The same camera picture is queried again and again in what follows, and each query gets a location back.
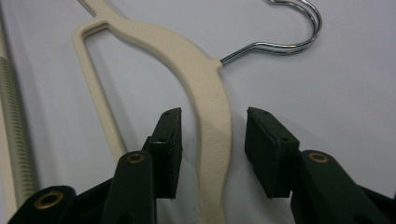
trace white surface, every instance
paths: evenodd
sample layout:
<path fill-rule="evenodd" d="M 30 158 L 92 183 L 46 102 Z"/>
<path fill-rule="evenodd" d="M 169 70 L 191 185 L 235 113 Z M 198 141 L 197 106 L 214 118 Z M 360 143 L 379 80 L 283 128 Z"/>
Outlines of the white surface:
<path fill-rule="evenodd" d="M 293 223 L 288 201 L 267 200 L 246 159 L 248 106 L 273 113 L 301 149 L 333 155 L 357 183 L 389 197 L 395 193 L 396 2 L 312 3 L 324 26 L 308 51 L 290 57 L 253 53 L 220 71 L 233 111 L 228 223 Z M 218 58 L 253 41 L 294 43 L 311 32 L 299 13 L 261 0 L 112 4 L 129 19 L 171 29 Z M 40 187 L 68 185 L 81 193 L 110 178 L 115 164 L 71 40 L 91 15 L 77 1 L 1 5 Z M 196 223 L 196 127 L 182 85 L 154 57 L 110 32 L 86 43 L 128 150 L 143 146 L 163 111 L 182 107 L 177 199 L 159 203 L 159 223 Z"/>

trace clothes hanger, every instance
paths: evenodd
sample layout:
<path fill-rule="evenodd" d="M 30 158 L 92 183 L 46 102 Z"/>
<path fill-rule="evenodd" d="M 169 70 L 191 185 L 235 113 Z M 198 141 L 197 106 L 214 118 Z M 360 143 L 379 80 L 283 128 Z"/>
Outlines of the clothes hanger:
<path fill-rule="evenodd" d="M 85 37 L 104 29 L 157 56 L 183 84 L 195 110 L 199 129 L 197 176 L 200 223 L 225 223 L 222 195 L 231 156 L 232 118 L 218 71 L 224 64 L 253 50 L 292 55 L 307 49 L 320 32 L 321 17 L 318 10 L 305 0 L 296 1 L 300 5 L 291 1 L 270 1 L 302 12 L 313 26 L 312 37 L 295 45 L 256 42 L 219 60 L 208 58 L 181 35 L 153 24 L 130 21 L 120 16 L 105 0 L 79 2 L 94 18 L 76 29 L 73 42 L 114 160 L 117 161 L 126 153 L 125 145 L 84 44 Z"/>

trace clamp jaw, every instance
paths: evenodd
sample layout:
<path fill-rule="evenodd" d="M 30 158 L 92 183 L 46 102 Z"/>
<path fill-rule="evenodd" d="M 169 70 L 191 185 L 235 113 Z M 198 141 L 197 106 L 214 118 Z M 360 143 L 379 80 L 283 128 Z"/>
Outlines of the clamp jaw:
<path fill-rule="evenodd" d="M 79 195 L 67 186 L 42 189 L 8 223 L 157 223 L 156 199 L 176 197 L 181 153 L 176 108 L 162 114 L 141 151 L 120 158 L 112 179 Z"/>
<path fill-rule="evenodd" d="M 300 142 L 273 115 L 247 111 L 245 152 L 268 198 L 291 196 L 297 224 L 396 223 L 396 199 L 365 189 L 324 152 Z"/>

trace beige hanger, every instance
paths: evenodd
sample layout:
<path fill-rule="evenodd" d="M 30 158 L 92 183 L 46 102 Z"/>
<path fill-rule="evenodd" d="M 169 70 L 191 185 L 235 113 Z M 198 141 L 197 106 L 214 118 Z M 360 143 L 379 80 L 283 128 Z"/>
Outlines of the beige hanger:
<path fill-rule="evenodd" d="M 159 57 L 177 75 L 195 110 L 199 150 L 197 162 L 200 223 L 225 223 L 222 192 L 232 148 L 232 119 L 226 92 L 219 78 L 220 60 L 210 59 L 186 38 L 162 27 L 130 21 L 104 0 L 80 1 L 94 19 L 73 34 L 83 73 L 102 122 L 113 158 L 126 150 L 101 84 L 92 66 L 84 38 L 103 29 Z"/>

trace chrome hanger hook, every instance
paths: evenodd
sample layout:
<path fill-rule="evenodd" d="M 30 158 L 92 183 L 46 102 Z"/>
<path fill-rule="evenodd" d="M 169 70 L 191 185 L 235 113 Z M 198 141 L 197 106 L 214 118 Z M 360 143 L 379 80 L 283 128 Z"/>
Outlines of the chrome hanger hook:
<path fill-rule="evenodd" d="M 261 51 L 264 53 L 283 55 L 283 56 L 297 54 L 304 51 L 309 46 L 311 46 L 311 44 L 319 36 L 322 26 L 322 19 L 317 8 L 314 7 L 311 3 L 309 3 L 306 0 L 295 0 L 296 2 L 300 2 L 301 3 L 300 5 L 291 1 L 284 1 L 284 0 L 269 0 L 269 1 L 271 4 L 293 7 L 298 11 L 300 11 L 301 13 L 303 13 L 310 20 L 312 24 L 312 28 L 313 28 L 312 36 L 309 39 L 305 40 L 304 42 L 293 45 L 255 42 L 221 59 L 220 61 L 223 65 L 225 65 L 226 63 L 230 63 L 231 61 L 240 58 L 253 50 Z"/>

